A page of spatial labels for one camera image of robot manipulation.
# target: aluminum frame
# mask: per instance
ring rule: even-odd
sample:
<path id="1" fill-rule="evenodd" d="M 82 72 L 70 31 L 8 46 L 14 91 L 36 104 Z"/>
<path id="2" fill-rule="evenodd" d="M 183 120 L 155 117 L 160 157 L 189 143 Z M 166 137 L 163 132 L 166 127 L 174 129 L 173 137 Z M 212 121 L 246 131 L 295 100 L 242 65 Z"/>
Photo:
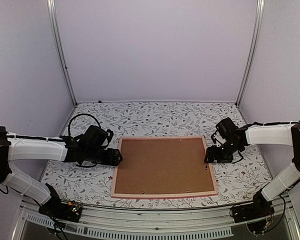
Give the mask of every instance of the aluminum frame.
<path id="1" fill-rule="evenodd" d="M 288 194 L 284 195 L 284 199 L 286 201 L 285 217 L 291 239 L 300 240 L 300 227 Z M 272 203 L 275 209 L 274 215 L 281 215 L 284 208 L 281 198 L 275 199 Z M 223 231 L 243 224 L 242 222 L 235 223 L 234 219 L 229 216 L 231 207 L 232 205 L 200 209 L 151 210 L 84 205 L 79 223 L 63 220 L 60 222 L 67 223 L 65 232 L 92 238 L 94 236 L 90 233 L 94 234 L 96 231 L 124 234 L 125 236 L 135 236 L 137 233 L 140 236 L 157 236 L 157 239 L 176 233 L 177 235 L 195 236 L 199 232 Z M 40 218 L 40 225 L 50 224 L 47 216 L 38 213 L 38 206 L 30 198 L 25 197 L 20 206 L 19 218 L 12 240 L 20 239 L 28 216 Z"/>
<path id="2" fill-rule="evenodd" d="M 71 103 L 75 107 L 76 105 L 78 105 L 78 103 L 77 103 L 74 88 L 73 88 L 71 80 L 70 80 L 70 75 L 69 75 L 69 71 L 68 71 L 68 67 L 67 67 L 67 63 L 66 63 L 66 59 L 65 59 L 65 54 L 64 54 L 63 47 L 62 47 L 62 43 L 61 43 L 55 0 L 47 0 L 47 7 L 48 7 L 48 12 L 49 12 L 54 42 L 55 42 L 56 50 L 58 53 L 59 61 L 61 64 L 63 77 L 64 77 L 65 86 L 68 91 Z"/>
<path id="3" fill-rule="evenodd" d="M 248 59 L 246 61 L 239 93 L 238 93 L 238 96 L 237 96 L 236 102 L 235 102 L 235 104 L 238 107 L 240 107 L 242 104 L 242 101 L 243 101 L 243 98 L 245 95 L 245 91 L 247 88 L 250 72 L 252 69 L 252 64 L 254 61 L 254 57 L 255 57 L 255 53 L 256 53 L 256 49 L 257 49 L 257 43 L 258 43 L 258 39 L 259 39 L 259 35 L 260 35 L 260 29 L 261 29 L 262 18 L 263 18 L 263 13 L 264 13 L 264 5 L 265 5 L 265 0 L 258 0 L 257 6 L 256 6 L 256 12 L 255 12 L 254 28 L 253 28 L 253 34 L 252 34 L 249 55 L 248 55 Z"/>

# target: cable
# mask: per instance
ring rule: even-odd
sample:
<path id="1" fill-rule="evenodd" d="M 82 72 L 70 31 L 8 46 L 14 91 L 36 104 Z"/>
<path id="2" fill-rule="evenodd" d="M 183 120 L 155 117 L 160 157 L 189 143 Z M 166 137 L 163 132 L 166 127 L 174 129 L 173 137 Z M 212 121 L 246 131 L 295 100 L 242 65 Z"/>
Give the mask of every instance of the cable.
<path id="1" fill-rule="evenodd" d="M 65 234 L 65 232 L 63 231 L 62 227 L 60 226 L 60 222 L 58 220 L 56 220 L 54 217 L 50 216 L 50 214 L 45 210 L 44 207 L 42 207 L 42 205 L 37 202 L 35 199 L 31 198 L 43 211 L 45 211 L 45 214 L 54 222 L 54 230 L 56 231 L 57 228 L 60 229 L 62 235 L 64 236 L 64 238 L 66 240 L 69 240 L 69 238 L 67 237 L 67 235 Z M 55 236 L 59 239 L 62 240 L 62 238 L 60 238 L 58 236 L 58 234 L 55 234 Z"/>
<path id="2" fill-rule="evenodd" d="M 88 114 L 88 113 L 80 113 L 78 115 L 75 115 L 73 118 L 71 118 L 71 120 L 68 124 L 68 136 L 69 137 L 71 137 L 71 132 L 70 132 L 71 123 L 73 122 L 73 120 L 75 120 L 77 117 L 80 117 L 80 116 L 88 116 L 88 117 L 93 118 L 96 121 L 96 123 L 98 124 L 99 128 L 101 128 L 99 121 L 94 116 L 92 116 L 91 114 Z"/>
<path id="3" fill-rule="evenodd" d="M 253 125 L 258 126 L 273 126 L 273 125 L 280 125 L 280 124 L 298 124 L 298 121 L 276 121 L 276 122 L 266 122 L 266 123 L 260 123 L 255 121 Z"/>
<path id="4" fill-rule="evenodd" d="M 247 207 L 247 206 L 245 206 L 245 205 L 242 205 L 242 204 L 240 204 L 240 203 L 237 203 L 237 204 L 234 204 L 234 205 L 232 205 L 232 207 L 230 208 L 230 210 L 229 210 L 229 215 L 230 215 L 230 217 L 234 217 L 232 214 L 231 214 L 231 212 L 232 212 L 232 210 L 233 210 L 233 208 L 235 207 L 235 206 L 241 206 L 241 207 L 243 207 L 243 208 L 245 208 L 245 209 L 252 209 L 253 207 Z"/>
<path id="5" fill-rule="evenodd" d="M 241 152 L 238 150 L 238 154 L 239 154 L 239 156 L 240 156 L 240 160 L 238 160 L 238 161 L 235 161 L 235 162 L 231 162 L 232 164 L 236 164 L 236 163 L 238 163 L 238 162 L 241 162 L 243 159 L 244 159 L 244 156 L 242 156 L 242 154 L 241 154 Z"/>
<path id="6" fill-rule="evenodd" d="M 81 165 L 81 164 L 77 164 L 76 166 L 80 167 L 80 168 L 91 169 L 91 168 L 94 168 L 95 166 L 97 166 L 97 163 L 90 165 L 90 166 L 85 166 L 85 165 Z"/>
<path id="7" fill-rule="evenodd" d="M 9 193 L 9 189 L 7 186 L 5 186 L 6 188 L 6 191 L 3 191 L 1 188 L 0 188 L 0 192 L 2 192 L 3 194 L 7 195 Z"/>
<path id="8" fill-rule="evenodd" d="M 283 213 L 282 213 L 279 221 L 273 226 L 273 228 L 270 228 L 269 230 L 264 231 L 264 233 L 268 233 L 268 232 L 272 231 L 273 229 L 275 229 L 285 216 L 285 213 L 286 213 L 286 200 L 284 199 L 283 196 L 281 196 L 281 194 L 279 195 L 279 197 L 283 200 L 283 204 L 284 204 Z"/>
<path id="9" fill-rule="evenodd" d="M 222 143 L 216 138 L 217 132 L 218 132 L 218 130 L 216 130 L 216 131 L 211 135 L 212 142 L 213 142 L 214 144 L 216 144 L 216 143 L 218 142 L 219 144 L 222 145 Z"/>

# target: purple wall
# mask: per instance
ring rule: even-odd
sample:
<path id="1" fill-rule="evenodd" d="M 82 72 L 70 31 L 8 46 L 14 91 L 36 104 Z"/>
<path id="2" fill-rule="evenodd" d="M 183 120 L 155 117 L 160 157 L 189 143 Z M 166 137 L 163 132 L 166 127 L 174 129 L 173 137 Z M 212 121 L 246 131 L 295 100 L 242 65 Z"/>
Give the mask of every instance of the purple wall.
<path id="1" fill-rule="evenodd" d="M 248 122 L 300 120 L 300 1 L 266 1 L 241 110 Z M 273 176 L 293 157 L 288 146 L 262 146 Z M 300 224 L 300 185 L 290 198 Z"/>
<path id="2" fill-rule="evenodd" d="M 257 1 L 56 1 L 78 102 L 235 102 Z"/>
<path id="3" fill-rule="evenodd" d="M 35 136 L 59 134 L 72 105 L 53 40 L 47 1 L 0 1 L 0 125 Z M 45 162 L 18 162 L 37 178 Z M 10 238 L 21 197 L 0 193 L 0 240 Z"/>

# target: floral tablecloth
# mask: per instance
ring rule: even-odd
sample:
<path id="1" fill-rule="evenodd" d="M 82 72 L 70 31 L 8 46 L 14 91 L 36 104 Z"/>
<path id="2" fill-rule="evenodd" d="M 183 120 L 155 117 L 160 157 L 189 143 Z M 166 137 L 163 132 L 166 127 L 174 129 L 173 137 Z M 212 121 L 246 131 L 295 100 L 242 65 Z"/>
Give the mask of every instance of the floral tablecloth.
<path id="1" fill-rule="evenodd" d="M 74 115 L 80 113 L 95 116 L 103 129 L 114 132 L 110 148 L 117 148 L 122 136 L 203 135 L 210 146 L 213 144 L 210 136 L 223 118 L 230 117 L 239 126 L 245 124 L 232 103 L 82 103 L 76 107 Z M 78 117 L 71 124 L 71 135 L 82 134 L 90 125 L 95 124 L 91 117 Z M 49 161 L 41 181 L 52 185 L 62 199 L 88 205 L 142 209 L 221 206 L 252 200 L 253 194 L 271 179 L 257 147 L 247 147 L 243 156 L 244 160 L 235 164 L 213 164 L 217 196 L 151 200 L 111 198 L 114 167 L 104 165 L 80 168 L 75 163 Z"/>

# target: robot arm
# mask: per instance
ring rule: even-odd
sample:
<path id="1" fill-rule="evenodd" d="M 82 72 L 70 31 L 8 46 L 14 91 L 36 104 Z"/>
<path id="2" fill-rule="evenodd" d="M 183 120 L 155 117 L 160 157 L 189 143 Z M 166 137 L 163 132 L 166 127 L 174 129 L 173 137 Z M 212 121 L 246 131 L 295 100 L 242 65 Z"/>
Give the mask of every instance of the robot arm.
<path id="1" fill-rule="evenodd" d="M 264 124 L 255 122 L 238 128 L 230 118 L 226 118 L 219 122 L 216 128 L 226 141 L 221 146 L 213 145 L 207 148 L 204 160 L 206 163 L 231 163 L 232 154 L 244 151 L 248 145 L 277 144 L 293 147 L 292 163 L 253 196 L 252 204 L 235 206 L 232 210 L 235 222 L 273 214 L 272 200 L 300 181 L 300 121 Z"/>
<path id="2" fill-rule="evenodd" d="M 57 192 L 49 184 L 41 183 L 18 169 L 13 161 L 21 159 L 54 160 L 58 162 L 84 161 L 95 164 L 117 166 L 122 160 L 118 149 L 108 148 L 113 137 L 112 131 L 104 131 L 91 125 L 85 134 L 73 138 L 33 137 L 6 132 L 0 126 L 0 184 L 10 187 L 34 199 L 41 205 L 39 212 L 53 218 L 78 222 L 81 209 L 74 201 L 62 203 Z"/>

